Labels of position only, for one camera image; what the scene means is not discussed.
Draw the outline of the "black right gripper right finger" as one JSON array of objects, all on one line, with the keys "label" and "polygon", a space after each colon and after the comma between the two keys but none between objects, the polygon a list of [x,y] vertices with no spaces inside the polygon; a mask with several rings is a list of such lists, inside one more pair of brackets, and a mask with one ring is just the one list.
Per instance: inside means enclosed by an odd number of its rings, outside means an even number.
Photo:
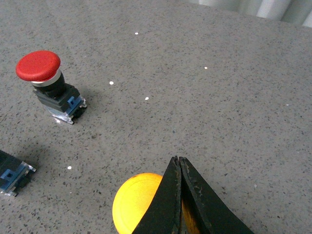
[{"label": "black right gripper right finger", "polygon": [[179,158],[182,210],[190,234],[252,234],[214,192],[192,163]]}]

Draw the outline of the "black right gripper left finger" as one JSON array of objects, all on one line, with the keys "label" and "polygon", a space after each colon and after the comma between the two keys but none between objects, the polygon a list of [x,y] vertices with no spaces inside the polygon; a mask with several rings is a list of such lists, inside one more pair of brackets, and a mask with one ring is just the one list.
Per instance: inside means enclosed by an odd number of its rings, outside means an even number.
[{"label": "black right gripper left finger", "polygon": [[134,234],[178,234],[181,219],[181,167],[171,158],[153,200]]}]

